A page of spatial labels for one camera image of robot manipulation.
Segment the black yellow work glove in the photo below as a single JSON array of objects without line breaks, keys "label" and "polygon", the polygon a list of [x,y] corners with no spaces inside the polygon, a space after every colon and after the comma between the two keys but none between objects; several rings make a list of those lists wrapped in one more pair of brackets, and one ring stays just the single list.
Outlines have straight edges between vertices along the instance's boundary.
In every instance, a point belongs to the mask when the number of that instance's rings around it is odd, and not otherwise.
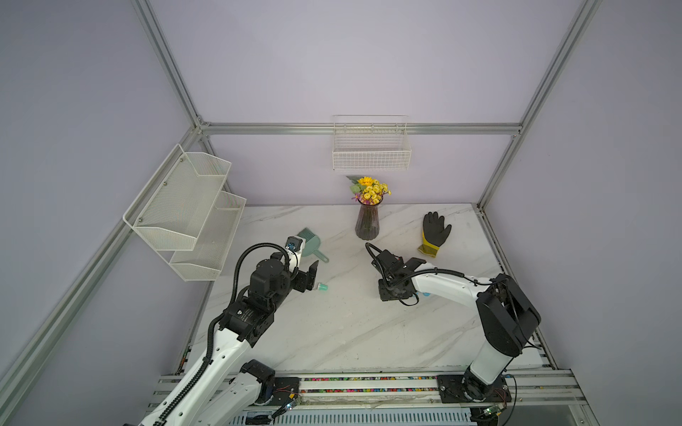
[{"label": "black yellow work glove", "polygon": [[418,250],[428,257],[436,257],[449,238],[451,229],[452,225],[447,225],[445,217],[437,211],[426,213],[423,218],[422,243]]}]

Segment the yellow flower bouquet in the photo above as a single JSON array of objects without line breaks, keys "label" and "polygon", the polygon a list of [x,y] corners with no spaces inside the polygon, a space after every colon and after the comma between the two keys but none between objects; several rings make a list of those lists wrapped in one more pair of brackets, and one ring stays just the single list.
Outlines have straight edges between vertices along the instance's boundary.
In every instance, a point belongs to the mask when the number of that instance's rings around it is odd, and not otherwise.
[{"label": "yellow flower bouquet", "polygon": [[386,196],[392,194],[387,184],[374,177],[348,176],[347,178],[351,182],[350,191],[353,199],[362,205],[377,206]]}]

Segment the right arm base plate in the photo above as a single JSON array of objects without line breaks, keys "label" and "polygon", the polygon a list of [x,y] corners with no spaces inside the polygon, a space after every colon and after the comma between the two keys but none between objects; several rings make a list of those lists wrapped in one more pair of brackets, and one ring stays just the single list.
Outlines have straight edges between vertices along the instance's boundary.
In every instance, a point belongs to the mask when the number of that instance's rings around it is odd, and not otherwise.
[{"label": "right arm base plate", "polygon": [[510,403],[513,399],[503,376],[492,384],[480,381],[476,376],[438,375],[436,377],[440,400],[444,404],[464,403]]}]

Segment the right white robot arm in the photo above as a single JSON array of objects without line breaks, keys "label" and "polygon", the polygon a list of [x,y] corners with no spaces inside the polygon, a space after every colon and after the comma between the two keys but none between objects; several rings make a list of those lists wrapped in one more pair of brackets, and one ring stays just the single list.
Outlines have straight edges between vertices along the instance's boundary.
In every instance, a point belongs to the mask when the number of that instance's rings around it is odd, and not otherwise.
[{"label": "right white robot arm", "polygon": [[502,375],[522,355],[542,318],[510,275],[479,278],[438,268],[421,258],[405,261],[367,242],[372,266],[380,274],[378,293],[384,302],[406,305],[421,296],[438,296],[475,310],[485,341],[461,377],[463,398],[482,402],[501,386]]}]

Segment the upper white mesh shelf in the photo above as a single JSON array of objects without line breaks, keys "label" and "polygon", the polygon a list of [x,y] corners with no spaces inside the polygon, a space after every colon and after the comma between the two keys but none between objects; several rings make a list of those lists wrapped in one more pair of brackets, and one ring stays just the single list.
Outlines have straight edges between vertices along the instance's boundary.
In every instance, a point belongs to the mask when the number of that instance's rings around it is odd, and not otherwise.
[{"label": "upper white mesh shelf", "polygon": [[152,250],[193,250],[231,166],[176,145],[124,213],[124,223]]}]

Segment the white mesh shelf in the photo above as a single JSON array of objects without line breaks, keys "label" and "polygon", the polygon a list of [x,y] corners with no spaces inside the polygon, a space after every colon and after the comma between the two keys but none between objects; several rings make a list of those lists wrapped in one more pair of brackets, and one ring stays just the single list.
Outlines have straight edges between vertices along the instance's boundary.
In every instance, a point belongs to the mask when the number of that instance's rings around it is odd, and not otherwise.
[{"label": "white mesh shelf", "polygon": [[184,282],[212,282],[220,277],[247,200],[221,191],[192,251],[177,251],[170,267]]},{"label": "white mesh shelf", "polygon": [[193,250],[231,166],[176,145],[124,213],[124,223],[152,250]]}]

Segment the dark glass vase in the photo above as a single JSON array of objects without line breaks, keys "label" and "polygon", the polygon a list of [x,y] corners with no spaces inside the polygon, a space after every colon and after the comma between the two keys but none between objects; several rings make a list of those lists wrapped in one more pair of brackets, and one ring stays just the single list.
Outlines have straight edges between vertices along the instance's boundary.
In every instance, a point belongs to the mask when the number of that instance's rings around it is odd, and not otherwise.
[{"label": "dark glass vase", "polygon": [[378,237],[379,232],[379,205],[361,203],[355,225],[356,235],[363,241],[372,241]]}]

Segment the lower white mesh shelf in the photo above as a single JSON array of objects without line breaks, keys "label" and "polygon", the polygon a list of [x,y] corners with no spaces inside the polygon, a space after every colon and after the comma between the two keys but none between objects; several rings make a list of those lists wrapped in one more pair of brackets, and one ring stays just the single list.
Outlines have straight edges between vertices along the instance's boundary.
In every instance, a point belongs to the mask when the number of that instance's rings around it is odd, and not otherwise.
[{"label": "lower white mesh shelf", "polygon": [[220,277],[247,200],[221,191],[192,251],[177,251],[170,267],[184,282],[212,282]]}]

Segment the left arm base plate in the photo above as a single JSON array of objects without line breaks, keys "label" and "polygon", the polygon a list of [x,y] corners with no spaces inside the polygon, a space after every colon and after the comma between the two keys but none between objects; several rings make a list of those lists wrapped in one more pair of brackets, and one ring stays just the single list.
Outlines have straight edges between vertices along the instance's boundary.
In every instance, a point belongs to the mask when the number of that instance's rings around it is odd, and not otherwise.
[{"label": "left arm base plate", "polygon": [[248,374],[239,374],[222,390],[228,401],[253,397],[252,406],[283,406],[300,394],[299,377],[276,376],[264,383]]}]

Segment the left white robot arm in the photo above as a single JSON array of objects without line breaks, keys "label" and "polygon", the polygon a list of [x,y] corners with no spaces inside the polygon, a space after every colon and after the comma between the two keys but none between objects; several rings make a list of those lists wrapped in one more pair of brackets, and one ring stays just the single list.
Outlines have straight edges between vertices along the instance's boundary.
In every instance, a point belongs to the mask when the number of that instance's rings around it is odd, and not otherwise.
[{"label": "left white robot arm", "polygon": [[257,243],[234,268],[233,294],[211,320],[206,348],[179,384],[141,424],[227,425],[245,408],[273,396],[275,371],[260,361],[240,361],[275,321],[285,299],[314,288],[319,264],[300,264],[305,240],[291,236],[284,245]]}]

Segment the green dustpan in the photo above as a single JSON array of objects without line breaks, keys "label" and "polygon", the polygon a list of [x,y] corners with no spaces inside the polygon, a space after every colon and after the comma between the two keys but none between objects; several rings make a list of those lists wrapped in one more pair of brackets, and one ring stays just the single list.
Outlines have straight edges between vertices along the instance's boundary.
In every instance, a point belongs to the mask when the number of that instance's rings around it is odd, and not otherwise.
[{"label": "green dustpan", "polygon": [[304,228],[298,233],[298,237],[305,241],[305,248],[303,249],[303,257],[317,257],[321,262],[328,263],[330,259],[321,252],[321,239],[309,228]]}]

